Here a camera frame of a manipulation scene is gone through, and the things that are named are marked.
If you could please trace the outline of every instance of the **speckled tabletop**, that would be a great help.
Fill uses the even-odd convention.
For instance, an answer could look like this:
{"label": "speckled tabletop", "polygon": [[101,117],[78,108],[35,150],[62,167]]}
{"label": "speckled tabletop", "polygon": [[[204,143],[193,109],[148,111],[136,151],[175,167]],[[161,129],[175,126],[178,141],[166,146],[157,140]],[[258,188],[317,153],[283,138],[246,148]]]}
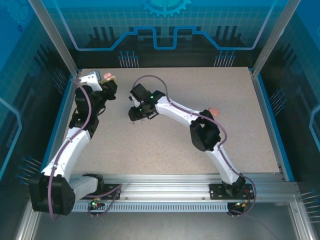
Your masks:
{"label": "speckled tabletop", "polygon": [[[92,69],[83,69],[85,75]],[[134,81],[142,75],[162,78],[169,96],[188,108],[220,110],[215,118],[227,131],[224,148],[242,173],[278,172],[276,158],[246,67],[115,68],[116,100],[106,102],[99,126],[83,149],[73,174],[212,174],[218,173],[204,152],[197,150],[190,131],[164,115],[132,125],[128,99]],[[156,79],[141,81],[151,92],[164,87]]]}

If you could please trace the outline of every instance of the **blue glass wall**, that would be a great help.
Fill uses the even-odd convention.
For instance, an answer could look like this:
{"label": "blue glass wall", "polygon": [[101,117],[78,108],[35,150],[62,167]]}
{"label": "blue glass wall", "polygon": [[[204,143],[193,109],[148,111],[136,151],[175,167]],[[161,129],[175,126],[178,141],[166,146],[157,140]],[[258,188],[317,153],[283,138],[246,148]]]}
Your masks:
{"label": "blue glass wall", "polygon": [[28,1],[0,0],[0,23],[0,239],[13,239],[70,73]]}
{"label": "blue glass wall", "polygon": [[130,68],[251,67],[287,0],[43,2],[79,68]]}
{"label": "blue glass wall", "polygon": [[300,2],[261,76],[302,192],[320,191],[320,2]]}

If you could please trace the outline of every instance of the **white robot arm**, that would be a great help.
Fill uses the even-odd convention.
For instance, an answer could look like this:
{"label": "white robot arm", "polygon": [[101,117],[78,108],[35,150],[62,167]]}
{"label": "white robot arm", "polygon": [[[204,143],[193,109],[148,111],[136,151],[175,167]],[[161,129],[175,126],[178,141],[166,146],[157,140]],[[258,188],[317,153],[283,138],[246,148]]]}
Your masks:
{"label": "white robot arm", "polygon": [[221,145],[218,149],[221,140],[218,126],[197,116],[204,115],[213,119],[209,111],[199,112],[187,108],[168,99],[160,91],[149,92],[141,84],[131,90],[129,99],[135,105],[129,110],[129,117],[132,121],[143,118],[152,119],[158,114],[163,114],[189,127],[193,145],[205,152],[213,161],[230,197],[234,197],[244,186],[245,179],[235,173],[239,172],[228,158],[223,146]]}
{"label": "white robot arm", "polygon": [[116,99],[117,84],[114,76],[102,79],[98,71],[90,72],[80,78],[80,83],[89,96],[91,116],[83,127],[88,114],[89,106],[84,93],[77,88],[75,91],[76,111],[69,123],[67,136],[51,162],[42,170],[41,174],[29,179],[29,191],[32,208],[38,212],[48,212],[48,184],[55,168],[51,185],[52,209],[55,214],[68,215],[76,201],[86,195],[103,193],[104,180],[97,174],[85,174],[77,181],[69,183],[73,167],[84,147],[93,137],[98,124],[98,115],[105,109],[107,100]]}

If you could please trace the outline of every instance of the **vertical post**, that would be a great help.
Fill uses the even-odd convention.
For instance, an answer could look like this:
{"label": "vertical post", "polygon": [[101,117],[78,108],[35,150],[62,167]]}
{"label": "vertical post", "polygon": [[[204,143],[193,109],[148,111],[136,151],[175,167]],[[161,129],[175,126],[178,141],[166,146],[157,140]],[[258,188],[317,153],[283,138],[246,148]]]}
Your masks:
{"label": "vertical post", "polygon": [[264,64],[266,63],[269,55],[271,54],[272,50],[274,49],[276,43],[278,42],[279,38],[281,37],[283,31],[285,30],[289,20],[291,19],[292,15],[295,13],[299,3],[301,0],[289,0],[286,4],[283,12],[281,13],[278,21],[276,22],[268,40],[266,41],[260,55],[258,56],[254,66],[253,66],[253,76],[256,77]]}
{"label": "vertical post", "polygon": [[74,77],[78,76],[78,68],[74,60],[72,59],[63,39],[61,38],[43,2],[41,0],[28,0],[28,1],[32,6],[35,14],[39,18],[46,33],[49,35],[49,38],[51,39],[58,53],[60,54],[66,67]]}

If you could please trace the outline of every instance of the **gear logo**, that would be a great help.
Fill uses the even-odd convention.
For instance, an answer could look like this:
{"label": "gear logo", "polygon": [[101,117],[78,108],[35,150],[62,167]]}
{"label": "gear logo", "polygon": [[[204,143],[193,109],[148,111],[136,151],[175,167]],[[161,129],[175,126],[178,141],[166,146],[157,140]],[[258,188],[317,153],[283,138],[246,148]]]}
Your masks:
{"label": "gear logo", "polygon": [[29,6],[27,0],[0,0],[0,7],[6,7],[10,16],[19,25],[27,20],[29,16]]}
{"label": "gear logo", "polygon": [[171,17],[174,14],[180,14],[181,10],[187,9],[187,4],[191,4],[191,0],[141,0],[144,10],[149,10],[150,14],[155,14],[157,17],[168,15]]}

